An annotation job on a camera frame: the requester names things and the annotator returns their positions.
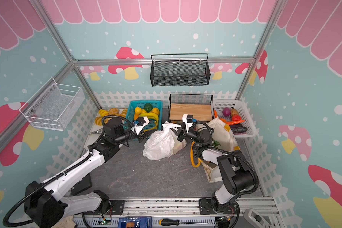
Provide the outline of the white canvas tote bag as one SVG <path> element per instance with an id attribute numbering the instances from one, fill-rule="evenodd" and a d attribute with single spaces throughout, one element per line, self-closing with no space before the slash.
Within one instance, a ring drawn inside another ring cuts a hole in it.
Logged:
<path id="1" fill-rule="evenodd" d="M 220 118 L 215 118 L 207 123 L 207 125 L 214 129 L 212 134 L 212 146 L 232 152 L 238 150 L 239 146 L 234 137 L 234 134 L 228 124 Z M 202 166 L 209 183 L 222 181 L 221 173 L 218 167 L 217 157 L 221 156 L 221 152 L 206 150 L 202 152 L 201 157 L 196 158 L 196 150 L 191 148 L 191 163 L 192 166 L 197 168 Z"/>

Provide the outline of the bread loaf pile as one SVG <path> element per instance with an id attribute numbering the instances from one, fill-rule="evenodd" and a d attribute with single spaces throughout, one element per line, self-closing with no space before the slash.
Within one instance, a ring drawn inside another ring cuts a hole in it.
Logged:
<path id="1" fill-rule="evenodd" d="M 109 110 L 100 109 L 98 111 L 99 116 L 95 118 L 95 124 L 98 126 L 102 126 L 102 118 L 108 115 L 121 116 L 126 118 L 127 111 L 127 108 L 122 110 L 119 110 L 118 108 L 111 108 Z"/>

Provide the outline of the black orange screwdriver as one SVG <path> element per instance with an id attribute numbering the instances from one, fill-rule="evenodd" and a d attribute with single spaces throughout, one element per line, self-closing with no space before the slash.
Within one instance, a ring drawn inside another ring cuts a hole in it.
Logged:
<path id="1" fill-rule="evenodd" d="M 207 222 L 182 222 L 177 219 L 161 219 L 159 220 L 159 225 L 160 226 L 179 226 L 180 224 L 192 224 L 192 225 L 207 225 Z"/>

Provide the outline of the white bread tray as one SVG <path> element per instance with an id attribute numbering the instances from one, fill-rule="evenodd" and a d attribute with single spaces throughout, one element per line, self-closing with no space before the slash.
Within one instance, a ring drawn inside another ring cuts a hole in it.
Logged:
<path id="1" fill-rule="evenodd" d="M 93 144 L 96 141 L 96 139 L 99 137 L 99 135 L 101 134 L 103 130 L 101 119 L 102 119 L 102 116 L 99 113 L 97 113 L 95 121 L 90 129 L 90 133 L 85 141 L 85 145 L 84 145 L 85 152 L 88 150 L 88 146 Z"/>

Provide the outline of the black mesh wooden shelf rack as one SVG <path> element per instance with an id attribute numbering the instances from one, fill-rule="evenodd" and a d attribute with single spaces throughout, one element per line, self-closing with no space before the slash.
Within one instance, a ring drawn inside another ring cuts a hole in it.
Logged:
<path id="1" fill-rule="evenodd" d="M 170 94 L 169 121 L 181 122 L 184 114 L 193 115 L 193 118 L 198 121 L 211 121 L 216 117 L 213 96 L 208 94 Z"/>

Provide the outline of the purple onion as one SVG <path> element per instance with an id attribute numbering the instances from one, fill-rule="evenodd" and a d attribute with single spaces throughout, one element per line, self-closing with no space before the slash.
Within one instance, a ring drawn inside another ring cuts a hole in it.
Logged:
<path id="1" fill-rule="evenodd" d="M 229 109 L 228 107 L 225 107 L 222 111 L 222 114 L 226 117 L 231 115 L 231 109 Z"/>

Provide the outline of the dark eggplant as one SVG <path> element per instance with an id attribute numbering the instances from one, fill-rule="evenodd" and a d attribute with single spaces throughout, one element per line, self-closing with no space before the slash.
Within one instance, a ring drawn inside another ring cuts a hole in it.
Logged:
<path id="1" fill-rule="evenodd" d="M 235 128 L 231 128 L 233 134 L 235 135 L 243 135 L 243 134 L 246 134 L 248 129 L 244 126 L 242 127 L 235 127 Z"/>

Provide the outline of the white plastic vegetable basket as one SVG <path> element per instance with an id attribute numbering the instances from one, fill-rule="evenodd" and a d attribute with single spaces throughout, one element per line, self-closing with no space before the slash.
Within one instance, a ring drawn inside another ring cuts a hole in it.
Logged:
<path id="1" fill-rule="evenodd" d="M 246 105 L 242 101 L 238 100 L 231 100 L 231 99 L 217 99 L 213 102 L 213 109 L 214 109 L 214 116 L 218 117 L 225 121 L 232 121 L 232 116 L 224 116 L 222 114 L 222 111 L 225 107 L 228 107 L 229 109 L 236 109 L 241 116 L 242 120 L 245 120 L 243 123 L 241 123 L 242 126 L 246 127 L 248 129 L 246 134 L 243 135 L 235 135 L 237 138 L 249 138 L 249 137 L 255 137 L 257 134 L 257 130 L 255 127 L 255 124 L 252 121 L 252 117 L 246 107 Z"/>

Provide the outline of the green avocado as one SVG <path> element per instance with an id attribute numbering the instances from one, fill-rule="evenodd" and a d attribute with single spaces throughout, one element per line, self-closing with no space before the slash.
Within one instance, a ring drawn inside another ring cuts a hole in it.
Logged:
<path id="1" fill-rule="evenodd" d="M 147 113 L 149 113 L 149 112 L 151 112 L 151 111 L 153 110 L 153 105 L 152 105 L 151 103 L 146 103 L 146 104 L 144 105 L 143 109 L 144 109 Z"/>

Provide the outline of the black wall mesh basket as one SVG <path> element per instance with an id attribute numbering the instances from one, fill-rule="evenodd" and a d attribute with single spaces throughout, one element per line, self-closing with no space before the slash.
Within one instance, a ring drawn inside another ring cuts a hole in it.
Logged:
<path id="1" fill-rule="evenodd" d="M 207 86 L 211 78 L 209 54 L 151 55 L 152 86 Z"/>

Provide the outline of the white plastic grocery bag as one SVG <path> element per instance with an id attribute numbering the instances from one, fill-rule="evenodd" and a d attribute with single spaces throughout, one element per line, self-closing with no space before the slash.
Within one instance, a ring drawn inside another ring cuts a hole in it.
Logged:
<path id="1" fill-rule="evenodd" d="M 163 130 L 157 130 L 151 134 L 144 144 L 143 156 L 149 160 L 160 160 L 169 158 L 186 147 L 187 142 L 177 140 L 177 135 L 173 130 L 181 127 L 180 124 L 165 122 L 162 124 Z"/>

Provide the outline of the blue box on rail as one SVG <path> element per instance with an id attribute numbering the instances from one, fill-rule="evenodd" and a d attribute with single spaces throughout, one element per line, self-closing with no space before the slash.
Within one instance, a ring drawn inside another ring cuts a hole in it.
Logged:
<path id="1" fill-rule="evenodd" d="M 118 228 L 151 228 L 152 217 L 120 218 Z"/>

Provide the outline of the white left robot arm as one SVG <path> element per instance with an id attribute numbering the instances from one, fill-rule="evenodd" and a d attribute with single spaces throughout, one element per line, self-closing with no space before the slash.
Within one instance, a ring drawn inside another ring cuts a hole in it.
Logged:
<path id="1" fill-rule="evenodd" d="M 103 130 L 87 152 L 76 162 L 57 175 L 41 183 L 32 182 L 26 187 L 25 197 L 19 200 L 4 216 L 7 228 L 35 223 L 40 228 L 51 228 L 65 217 L 96 211 L 108 213 L 112 206 L 102 191 L 67 197 L 65 194 L 94 169 L 109 161 L 133 139 L 139 142 L 149 134 L 144 128 L 150 123 L 148 117 L 129 121 L 122 116 L 108 115 L 102 118 Z"/>

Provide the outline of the red pepper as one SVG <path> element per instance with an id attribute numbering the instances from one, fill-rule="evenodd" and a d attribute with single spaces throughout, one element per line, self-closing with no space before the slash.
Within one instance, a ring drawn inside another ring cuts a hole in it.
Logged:
<path id="1" fill-rule="evenodd" d="M 231 117 L 231 120 L 232 120 L 232 121 L 241 121 L 242 118 L 241 118 L 240 115 L 233 115 L 233 116 Z"/>

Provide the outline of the yellow lemon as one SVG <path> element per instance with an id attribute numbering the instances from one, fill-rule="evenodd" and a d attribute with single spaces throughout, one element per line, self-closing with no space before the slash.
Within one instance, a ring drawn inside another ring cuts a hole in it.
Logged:
<path id="1" fill-rule="evenodd" d="M 135 114 L 140 115 L 143 112 L 143 110 L 140 107 L 135 108 Z"/>

